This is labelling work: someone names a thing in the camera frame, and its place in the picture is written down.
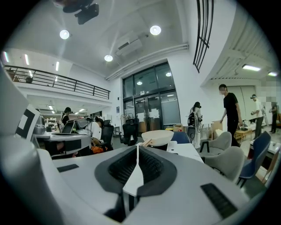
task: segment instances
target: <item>man in white shirt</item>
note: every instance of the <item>man in white shirt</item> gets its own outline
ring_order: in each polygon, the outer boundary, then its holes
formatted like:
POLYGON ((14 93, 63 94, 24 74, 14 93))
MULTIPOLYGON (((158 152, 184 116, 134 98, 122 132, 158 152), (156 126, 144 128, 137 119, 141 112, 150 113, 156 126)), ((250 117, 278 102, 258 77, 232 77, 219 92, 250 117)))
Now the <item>man in white shirt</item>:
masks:
POLYGON ((258 138, 262 133, 262 123, 263 123, 263 112, 262 112, 262 103, 256 97, 256 94, 251 96, 251 99, 256 103, 256 110, 251 112, 251 115, 256 114, 256 130, 255 130, 255 138, 258 138))

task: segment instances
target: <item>glass window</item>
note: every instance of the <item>glass window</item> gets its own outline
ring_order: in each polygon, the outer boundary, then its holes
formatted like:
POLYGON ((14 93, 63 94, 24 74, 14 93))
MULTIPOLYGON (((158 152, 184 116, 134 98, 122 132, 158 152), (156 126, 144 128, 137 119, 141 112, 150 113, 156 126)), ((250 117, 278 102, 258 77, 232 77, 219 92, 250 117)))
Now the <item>glass window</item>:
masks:
POLYGON ((124 80, 124 98, 133 95, 133 77, 129 77, 124 80))
POLYGON ((179 104, 175 91, 160 95, 163 114, 163 125, 174 125, 180 123, 179 104))
POLYGON ((129 114, 130 117, 133 115, 133 118, 135 118, 135 111, 133 109, 133 101, 125 102, 124 114, 129 114))
POLYGON ((134 75, 134 78, 135 94, 139 94, 141 91, 146 92, 157 89, 156 76, 153 68, 134 75))
POLYGON ((158 77, 159 88, 174 85, 173 76, 169 64, 157 66, 155 70, 158 77))

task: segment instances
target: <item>ceiling light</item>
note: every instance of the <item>ceiling light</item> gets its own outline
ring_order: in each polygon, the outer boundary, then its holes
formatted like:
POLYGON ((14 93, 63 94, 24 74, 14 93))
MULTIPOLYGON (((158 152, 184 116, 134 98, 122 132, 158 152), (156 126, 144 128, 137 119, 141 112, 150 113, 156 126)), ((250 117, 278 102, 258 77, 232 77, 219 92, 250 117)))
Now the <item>ceiling light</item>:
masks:
POLYGON ((277 76, 277 73, 276 72, 270 72, 268 73, 269 76, 277 76))
POLYGON ((58 71, 58 65, 60 64, 60 62, 56 63, 56 71, 58 71))
POLYGON ((28 55, 27 54, 25 54, 25 62, 26 62, 27 65, 29 65, 28 55))
POLYGON ((255 66, 251 66, 251 65, 244 65, 242 68, 243 69, 253 70, 253 71, 260 71, 259 67, 255 67, 255 66))
POLYGON ((154 25, 150 28, 150 33, 153 35, 158 35, 159 33, 161 33, 161 28, 157 25, 154 25))
POLYGON ((8 58, 7 52, 4 52, 4 56, 5 56, 6 62, 9 62, 9 58, 8 58))
POLYGON ((107 54, 105 57, 104 57, 104 60, 107 61, 107 62, 111 62, 113 60, 113 57, 109 54, 107 54))
POLYGON ((69 38, 69 32, 68 32, 67 30, 62 30, 62 31, 60 32, 60 37, 61 37, 62 39, 68 39, 68 38, 69 38))

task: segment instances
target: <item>black t-shirt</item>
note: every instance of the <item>black t-shirt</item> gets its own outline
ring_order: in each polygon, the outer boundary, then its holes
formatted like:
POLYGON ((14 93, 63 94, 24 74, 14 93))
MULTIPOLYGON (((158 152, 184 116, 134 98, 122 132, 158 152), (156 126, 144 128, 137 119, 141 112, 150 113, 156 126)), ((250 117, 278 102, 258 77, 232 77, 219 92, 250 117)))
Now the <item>black t-shirt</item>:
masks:
POLYGON ((69 121, 69 117, 68 116, 64 116, 61 121, 62 121, 63 125, 65 125, 66 122, 69 121))
POLYGON ((228 93, 226 97, 223 99, 223 106, 227 110, 227 118, 237 119, 238 120, 238 112, 236 108, 236 103, 238 103, 235 94, 228 93))

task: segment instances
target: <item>glass door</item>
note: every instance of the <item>glass door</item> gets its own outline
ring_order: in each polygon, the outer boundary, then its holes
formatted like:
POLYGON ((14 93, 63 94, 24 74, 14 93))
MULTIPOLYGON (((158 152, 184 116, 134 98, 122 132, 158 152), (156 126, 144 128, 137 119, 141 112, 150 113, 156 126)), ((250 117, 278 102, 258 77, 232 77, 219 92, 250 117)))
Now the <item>glass door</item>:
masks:
POLYGON ((139 135, 147 131, 161 130, 162 108, 159 95, 135 99, 136 118, 139 121, 139 135))

